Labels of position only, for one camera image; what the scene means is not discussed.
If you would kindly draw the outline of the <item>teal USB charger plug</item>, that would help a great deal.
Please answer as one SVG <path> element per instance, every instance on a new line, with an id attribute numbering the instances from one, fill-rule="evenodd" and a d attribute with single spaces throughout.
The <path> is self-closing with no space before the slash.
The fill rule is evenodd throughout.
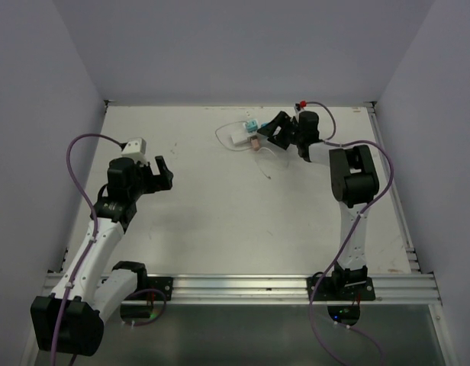
<path id="1" fill-rule="evenodd" d="M 251 119 L 244 123 L 244 127 L 247 133 L 255 133 L 259 129 L 257 119 Z"/>

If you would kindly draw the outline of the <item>pink brown charger plug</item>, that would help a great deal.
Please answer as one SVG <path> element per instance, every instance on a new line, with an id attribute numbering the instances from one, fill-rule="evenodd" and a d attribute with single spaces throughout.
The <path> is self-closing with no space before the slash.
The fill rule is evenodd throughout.
<path id="1" fill-rule="evenodd" d="M 250 139 L 250 144 L 254 151 L 259 151 L 261 148 L 259 139 L 256 136 Z"/>

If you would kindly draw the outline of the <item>white cube power socket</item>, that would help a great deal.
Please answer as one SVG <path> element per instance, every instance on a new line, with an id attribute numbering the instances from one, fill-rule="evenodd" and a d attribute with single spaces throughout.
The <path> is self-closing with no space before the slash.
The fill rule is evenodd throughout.
<path id="1" fill-rule="evenodd" d="M 253 133 L 248 133 L 246 131 L 233 132 L 230 134 L 230 141 L 235 147 L 238 147 L 250 143 L 253 136 Z"/>

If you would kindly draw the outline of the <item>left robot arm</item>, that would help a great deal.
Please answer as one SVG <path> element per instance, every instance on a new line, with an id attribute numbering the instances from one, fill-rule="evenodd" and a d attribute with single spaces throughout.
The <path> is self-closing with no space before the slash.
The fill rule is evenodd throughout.
<path id="1" fill-rule="evenodd" d="M 128 157 L 110 161 L 108 180 L 98 193 L 76 256 L 50 294 L 35 297 L 31 304 L 37 346 L 51 357 L 94 355 L 106 322 L 123 300 L 168 301 L 167 294 L 149 285 L 143 263 L 118 262 L 106 280 L 101 278 L 137 212 L 137 201 L 145 194 L 172 189 L 173 173 L 164 158 L 157 156 L 155 163 L 157 174 L 150 164 Z"/>

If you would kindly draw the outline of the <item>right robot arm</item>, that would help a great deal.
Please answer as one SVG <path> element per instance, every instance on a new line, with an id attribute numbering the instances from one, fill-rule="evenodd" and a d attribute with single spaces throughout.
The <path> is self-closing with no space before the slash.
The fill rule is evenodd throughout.
<path id="1" fill-rule="evenodd" d="M 378 199 L 380 183 L 368 140 L 331 143 L 320 138 L 319 116 L 300 111 L 291 117 L 284 111 L 263 124 L 257 133 L 287 149 L 296 146 L 306 162 L 330 169 L 330 186 L 340 207 L 341 244 L 329 268 L 307 278 L 310 300 L 351 300 L 360 295 L 374 300 L 365 259 L 367 212 Z"/>

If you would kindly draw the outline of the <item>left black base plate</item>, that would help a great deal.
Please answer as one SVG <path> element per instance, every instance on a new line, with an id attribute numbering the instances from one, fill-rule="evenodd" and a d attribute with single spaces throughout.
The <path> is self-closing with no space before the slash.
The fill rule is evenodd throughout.
<path id="1" fill-rule="evenodd" d="M 173 277 L 150 277 L 142 279 L 132 294 L 125 300 L 129 301 L 170 301 L 173 290 Z"/>

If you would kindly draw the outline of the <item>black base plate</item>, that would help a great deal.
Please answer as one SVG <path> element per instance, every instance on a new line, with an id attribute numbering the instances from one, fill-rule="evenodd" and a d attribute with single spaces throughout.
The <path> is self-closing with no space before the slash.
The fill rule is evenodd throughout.
<path id="1" fill-rule="evenodd" d="M 365 282 L 349 286 L 337 286 L 330 277 L 325 277 L 318 286 L 314 301 L 373 301 L 376 300 L 374 284 L 370 277 Z"/>
<path id="2" fill-rule="evenodd" d="M 173 277 L 150 277 L 142 279 L 132 294 L 125 300 L 129 301 L 170 301 L 173 290 Z"/>

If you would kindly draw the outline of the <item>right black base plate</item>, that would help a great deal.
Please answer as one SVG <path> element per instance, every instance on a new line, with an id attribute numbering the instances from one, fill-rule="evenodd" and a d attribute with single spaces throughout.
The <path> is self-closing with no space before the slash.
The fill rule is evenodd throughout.
<path id="1" fill-rule="evenodd" d="M 318 286 L 314 301 L 373 301 L 376 300 L 374 284 L 370 277 L 365 282 L 349 286 L 337 286 L 330 277 L 325 277 Z"/>

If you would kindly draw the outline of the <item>aluminium right side rail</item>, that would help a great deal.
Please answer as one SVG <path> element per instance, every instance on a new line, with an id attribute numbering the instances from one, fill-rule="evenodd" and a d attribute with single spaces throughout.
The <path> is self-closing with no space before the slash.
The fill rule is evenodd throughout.
<path id="1" fill-rule="evenodd" d="M 377 114 L 375 110 L 375 101 L 370 101 L 370 102 L 365 102 L 364 106 L 365 109 L 367 110 L 370 124 L 372 126 L 373 134 L 375 137 L 376 143 L 378 143 L 382 148 L 385 148 L 385 143 L 384 140 L 382 139 L 381 131 L 378 125 L 378 119 L 377 119 Z M 399 197 L 399 193 L 395 184 L 395 181 L 393 181 L 391 190 L 390 190 L 390 196 L 393 202 L 394 206 L 394 212 L 396 213 L 397 219 L 398 219 L 398 226 L 401 231 L 401 237 L 404 240 L 404 250 L 407 254 L 408 262 L 410 265 L 410 270 L 412 274 L 421 274 L 421 268 L 420 268 L 420 263 L 418 261 L 416 249 L 414 248 L 414 244 L 412 241 L 412 238 L 410 237 L 410 232 L 407 226 L 407 221 L 404 216 L 404 210 L 401 204 L 401 199 Z"/>

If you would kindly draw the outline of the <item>aluminium rail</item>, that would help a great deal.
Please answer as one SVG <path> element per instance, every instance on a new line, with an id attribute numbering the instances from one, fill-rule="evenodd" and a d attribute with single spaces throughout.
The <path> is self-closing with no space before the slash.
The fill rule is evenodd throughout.
<path id="1" fill-rule="evenodd" d="M 381 131 L 378 125 L 378 119 L 377 119 L 377 114 L 375 110 L 375 101 L 370 101 L 370 102 L 365 102 L 364 106 L 365 109 L 367 110 L 370 124 L 372 126 L 373 134 L 375 137 L 376 143 L 378 143 L 382 148 L 385 148 L 385 143 L 384 140 L 382 139 Z M 410 237 L 410 232 L 407 226 L 407 221 L 404 216 L 404 210 L 401 204 L 401 199 L 399 197 L 399 193 L 395 184 L 395 181 L 393 181 L 391 190 L 390 190 L 390 196 L 393 202 L 394 206 L 394 212 L 396 213 L 397 219 L 398 219 L 398 226 L 401 231 L 401 237 L 404 240 L 404 250 L 407 254 L 408 262 L 410 265 L 410 270 L 412 274 L 421 274 L 421 268 L 420 268 L 420 263 L 418 261 L 416 249 L 414 248 L 414 244 L 412 241 L 412 238 Z"/>
<path id="2" fill-rule="evenodd" d="M 167 274 L 173 277 L 173 304 L 304 305 L 313 290 L 305 274 Z M 440 304 L 431 274 L 373 274 L 376 300 L 317 301 L 329 305 L 430 305 Z"/>

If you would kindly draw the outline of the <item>aluminium front rail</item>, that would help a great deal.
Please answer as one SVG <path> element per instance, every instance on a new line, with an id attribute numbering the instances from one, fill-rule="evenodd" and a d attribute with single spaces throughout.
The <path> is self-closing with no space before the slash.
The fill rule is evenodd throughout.
<path id="1" fill-rule="evenodd" d="M 304 305 L 313 290 L 305 274 L 167 274 L 173 277 L 173 304 Z M 317 301 L 329 305 L 430 305 L 440 304 L 431 274 L 373 274 L 376 300 Z"/>

